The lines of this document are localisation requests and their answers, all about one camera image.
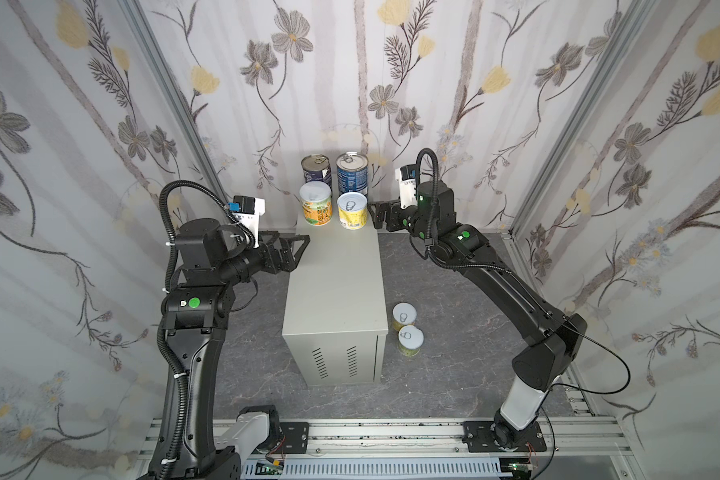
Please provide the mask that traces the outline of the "small yellow label can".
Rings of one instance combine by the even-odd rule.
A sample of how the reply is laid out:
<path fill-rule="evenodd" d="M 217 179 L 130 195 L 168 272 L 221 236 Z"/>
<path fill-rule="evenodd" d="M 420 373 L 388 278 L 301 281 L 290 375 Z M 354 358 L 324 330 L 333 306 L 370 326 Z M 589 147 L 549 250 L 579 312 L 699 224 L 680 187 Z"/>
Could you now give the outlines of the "small yellow label can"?
<path fill-rule="evenodd" d="M 359 192 L 347 192 L 337 199 L 339 220 L 348 230 L 359 230 L 367 223 L 368 201 L 365 195 Z"/>

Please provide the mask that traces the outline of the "peach can white lid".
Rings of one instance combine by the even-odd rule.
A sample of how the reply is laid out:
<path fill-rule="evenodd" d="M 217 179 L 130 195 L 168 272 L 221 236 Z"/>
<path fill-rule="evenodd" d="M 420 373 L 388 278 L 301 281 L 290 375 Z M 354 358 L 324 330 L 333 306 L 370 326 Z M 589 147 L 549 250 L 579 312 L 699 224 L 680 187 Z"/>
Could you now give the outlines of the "peach can white lid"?
<path fill-rule="evenodd" d="M 324 182 L 312 181 L 301 186 L 302 210 L 306 222 L 313 226 L 323 226 L 332 219 L 332 191 Z"/>

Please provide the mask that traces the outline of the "light blue label can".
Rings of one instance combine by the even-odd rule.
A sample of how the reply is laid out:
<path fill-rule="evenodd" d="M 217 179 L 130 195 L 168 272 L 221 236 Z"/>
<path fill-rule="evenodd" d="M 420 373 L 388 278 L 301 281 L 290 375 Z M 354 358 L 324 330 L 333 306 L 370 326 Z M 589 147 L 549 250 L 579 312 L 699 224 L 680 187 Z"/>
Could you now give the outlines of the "light blue label can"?
<path fill-rule="evenodd" d="M 358 152 L 346 152 L 336 160 L 339 194 L 349 192 L 368 195 L 367 157 Z"/>

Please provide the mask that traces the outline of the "dark navy label can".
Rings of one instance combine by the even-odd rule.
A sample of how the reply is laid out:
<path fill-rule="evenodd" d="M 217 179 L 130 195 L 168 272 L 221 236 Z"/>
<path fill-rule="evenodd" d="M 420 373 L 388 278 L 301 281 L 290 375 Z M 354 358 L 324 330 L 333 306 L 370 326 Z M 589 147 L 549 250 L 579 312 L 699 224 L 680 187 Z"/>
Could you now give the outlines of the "dark navy label can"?
<path fill-rule="evenodd" d="M 301 168 L 306 183 L 322 182 L 332 186 L 330 159 L 323 154 L 310 154 L 301 160 Z"/>

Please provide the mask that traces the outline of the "green label can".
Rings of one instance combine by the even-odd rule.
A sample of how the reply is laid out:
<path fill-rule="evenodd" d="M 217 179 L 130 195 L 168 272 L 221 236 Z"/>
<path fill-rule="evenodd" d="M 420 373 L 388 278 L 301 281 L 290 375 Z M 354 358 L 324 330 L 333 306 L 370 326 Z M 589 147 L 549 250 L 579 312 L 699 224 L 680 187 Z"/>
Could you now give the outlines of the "green label can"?
<path fill-rule="evenodd" d="M 398 349 L 406 357 L 414 357 L 424 344 L 423 331 L 414 325 L 406 325 L 398 332 Z"/>

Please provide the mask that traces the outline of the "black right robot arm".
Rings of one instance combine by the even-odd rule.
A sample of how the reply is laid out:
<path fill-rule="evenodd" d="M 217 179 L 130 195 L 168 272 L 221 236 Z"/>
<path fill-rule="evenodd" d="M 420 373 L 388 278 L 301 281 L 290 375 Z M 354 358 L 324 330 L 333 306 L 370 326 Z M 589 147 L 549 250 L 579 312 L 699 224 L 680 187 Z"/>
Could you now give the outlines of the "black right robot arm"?
<path fill-rule="evenodd" d="M 454 193 L 441 179 L 434 150 L 422 149 L 414 163 L 400 168 L 397 181 L 398 199 L 370 205 L 375 228 L 406 231 L 423 260 L 478 287 L 526 343 L 512 360 L 515 378 L 489 434 L 498 449 L 514 451 L 533 437 L 544 401 L 579 352 L 586 322 L 549 304 L 501 260 L 483 233 L 458 222 Z"/>

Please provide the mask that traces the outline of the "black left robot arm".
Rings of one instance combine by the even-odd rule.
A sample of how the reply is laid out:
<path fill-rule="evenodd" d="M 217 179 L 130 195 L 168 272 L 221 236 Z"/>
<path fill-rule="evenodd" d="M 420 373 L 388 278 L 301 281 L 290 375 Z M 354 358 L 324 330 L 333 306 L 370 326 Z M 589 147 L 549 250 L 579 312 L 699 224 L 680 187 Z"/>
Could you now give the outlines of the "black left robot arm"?
<path fill-rule="evenodd" d="M 207 195 L 226 220 L 200 218 L 175 227 L 168 200 L 178 188 Z M 285 435 L 272 405 L 244 408 L 225 446 L 215 442 L 214 402 L 220 354 L 229 317 L 235 312 L 236 285 L 254 283 L 260 272 L 294 271 L 310 243 L 307 235 L 256 233 L 242 216 L 254 198 L 222 201 L 209 188 L 189 180 L 166 184 L 158 208 L 168 236 L 166 296 L 156 343 L 168 365 L 160 431 L 146 479 L 238 479 L 254 452 L 283 448 Z"/>

